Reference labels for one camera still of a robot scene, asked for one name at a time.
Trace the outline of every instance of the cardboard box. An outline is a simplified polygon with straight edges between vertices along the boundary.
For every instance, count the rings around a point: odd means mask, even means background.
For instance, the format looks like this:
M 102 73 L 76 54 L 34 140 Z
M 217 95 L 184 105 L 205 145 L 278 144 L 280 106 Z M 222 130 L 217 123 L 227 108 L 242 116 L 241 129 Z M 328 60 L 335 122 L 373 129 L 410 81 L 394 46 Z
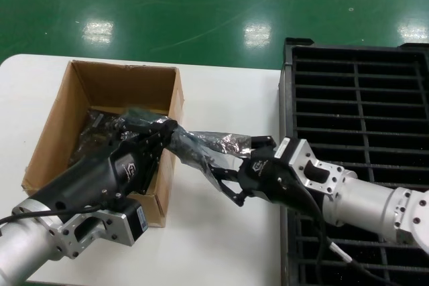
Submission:
M 177 68 L 70 62 L 22 181 L 24 190 L 32 195 L 67 169 L 89 108 L 123 113 L 138 106 L 180 122 L 183 102 Z M 147 194 L 130 195 L 143 206 L 150 226 L 165 226 L 175 159 L 164 150 Z

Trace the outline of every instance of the black grid tray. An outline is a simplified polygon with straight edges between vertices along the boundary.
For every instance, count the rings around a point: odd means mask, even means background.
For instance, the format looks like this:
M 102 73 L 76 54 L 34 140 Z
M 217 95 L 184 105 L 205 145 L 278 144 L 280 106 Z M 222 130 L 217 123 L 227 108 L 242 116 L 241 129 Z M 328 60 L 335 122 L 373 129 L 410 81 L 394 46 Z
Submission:
M 429 189 L 429 71 L 423 45 L 320 47 L 286 39 L 280 80 L 280 134 L 307 139 L 324 161 L 390 188 Z M 318 240 L 309 218 L 282 210 L 282 285 L 316 285 Z M 429 257 L 359 228 L 328 236 L 372 273 L 402 285 L 429 285 Z M 326 285 L 379 285 L 327 252 Z

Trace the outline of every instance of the white table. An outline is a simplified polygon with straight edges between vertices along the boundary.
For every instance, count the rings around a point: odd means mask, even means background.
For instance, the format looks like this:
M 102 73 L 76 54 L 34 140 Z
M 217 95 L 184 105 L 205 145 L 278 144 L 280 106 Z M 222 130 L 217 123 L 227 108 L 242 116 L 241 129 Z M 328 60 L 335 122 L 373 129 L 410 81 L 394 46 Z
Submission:
M 273 135 L 278 142 L 278 70 L 16 55 L 0 66 L 0 218 L 26 198 L 25 167 L 73 59 L 177 66 L 186 129 Z M 276 286 L 280 269 L 279 208 L 255 198 L 239 208 L 201 173 L 176 162 L 165 228 L 150 228 L 133 247 L 98 240 L 76 260 L 48 262 L 30 280 Z

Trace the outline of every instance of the green epoxy floor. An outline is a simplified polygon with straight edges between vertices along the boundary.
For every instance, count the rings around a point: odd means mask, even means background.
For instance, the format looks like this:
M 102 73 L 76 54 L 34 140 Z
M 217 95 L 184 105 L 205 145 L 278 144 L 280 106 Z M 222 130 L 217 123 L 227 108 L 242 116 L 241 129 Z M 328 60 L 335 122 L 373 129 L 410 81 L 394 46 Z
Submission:
M 18 53 L 278 69 L 286 36 L 428 42 L 429 0 L 0 0 L 0 62 Z

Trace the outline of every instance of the wire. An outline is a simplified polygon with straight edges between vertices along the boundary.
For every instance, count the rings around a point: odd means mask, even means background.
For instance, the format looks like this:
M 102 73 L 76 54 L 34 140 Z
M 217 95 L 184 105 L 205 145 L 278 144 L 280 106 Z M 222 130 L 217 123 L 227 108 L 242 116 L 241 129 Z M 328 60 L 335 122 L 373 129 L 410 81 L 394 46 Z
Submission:
M 380 276 L 370 273 L 367 269 L 364 268 L 364 266 L 362 266 L 362 264 L 358 263 L 355 259 L 351 258 L 349 254 L 347 254 L 331 239 L 327 238 L 327 242 L 329 243 L 329 249 L 338 257 L 340 257 L 341 260 L 347 264 L 347 266 L 353 268 L 354 270 L 360 272 L 361 274 L 364 274 L 365 276 L 371 279 L 379 281 L 380 283 L 384 283 L 385 285 L 400 286 L 400 284 L 395 283 L 394 281 L 388 281 L 387 279 L 384 279 Z
M 270 160 L 273 163 L 278 164 L 282 168 L 285 168 L 285 163 L 282 162 L 280 159 L 277 159 L 275 157 L 252 157 L 252 159 L 253 160 L 263 160 L 263 161 Z M 319 243 L 320 243 L 317 258 L 316 258 L 316 278 L 317 278 L 317 283 L 319 285 L 323 285 L 321 263 L 322 263 L 322 259 L 323 259 L 325 252 L 326 252 L 326 248 L 327 248 L 327 238 L 328 237 L 326 235 L 326 223 L 324 221 L 323 214 L 320 211 L 319 206 L 317 205 L 316 201 L 314 200 L 314 198 L 312 197 L 310 192 L 308 192 L 308 190 L 300 183 L 298 183 L 296 186 L 306 196 L 310 205 L 313 207 L 313 210 L 314 210 L 313 213 L 316 214 L 315 216 L 313 216 L 313 221 L 317 222 L 318 226 L 319 226 L 318 227 L 319 233 L 317 235 L 318 235 L 318 239 L 319 239 Z
M 274 158 L 274 157 L 252 157 L 252 159 L 256 159 L 256 160 L 270 160 L 280 166 L 282 166 L 283 168 L 288 169 L 288 167 L 285 166 L 285 163 L 281 162 L 279 159 Z M 360 272 L 361 274 L 374 279 L 376 281 L 379 281 L 380 283 L 384 283 L 385 285 L 390 285 L 390 286 L 400 286 L 400 284 L 395 283 L 393 281 L 388 281 L 387 279 L 384 279 L 380 276 L 374 275 L 373 273 L 370 273 L 365 267 L 362 266 L 362 264 L 358 263 L 356 260 L 354 260 L 353 258 L 351 258 L 345 251 L 343 251 L 337 244 L 335 244 L 334 242 L 332 242 L 331 239 L 328 238 L 328 236 L 326 235 L 326 224 L 323 218 L 323 214 L 320 211 L 319 206 L 317 205 L 316 201 L 314 200 L 314 198 L 312 197 L 312 195 L 310 194 L 310 192 L 308 192 L 308 190 L 301 184 L 298 184 L 298 187 L 300 187 L 300 189 L 302 189 L 302 191 L 304 192 L 304 194 L 307 196 L 308 200 L 310 201 L 312 207 L 314 208 L 315 212 L 316 212 L 316 216 L 313 218 L 315 221 L 317 221 L 319 227 L 317 227 L 316 225 L 314 225 L 316 231 L 318 232 L 318 239 L 320 242 L 320 247 L 318 250 L 318 254 L 317 254 L 317 258 L 316 258 L 316 278 L 317 278 L 317 282 L 320 285 L 323 285 L 323 280 L 322 280 L 322 275 L 321 275 L 321 263 L 322 263 L 322 259 L 323 256 L 325 254 L 326 248 L 329 248 L 332 252 L 334 252 L 335 254 L 337 254 L 344 262 L 346 262 L 346 264 L 355 269 L 356 271 Z
M 23 212 L 21 214 L 13 214 L 12 216 L 4 217 L 0 219 L 0 226 L 2 224 L 7 224 L 8 222 L 14 222 L 19 219 L 26 218 L 37 218 L 37 217 L 49 217 L 49 216 L 67 216 L 75 214 L 89 214 L 91 212 L 96 212 L 100 210 L 101 205 L 86 207 L 81 209 L 65 209 L 65 210 L 48 210 L 48 211 L 36 211 L 36 212 Z

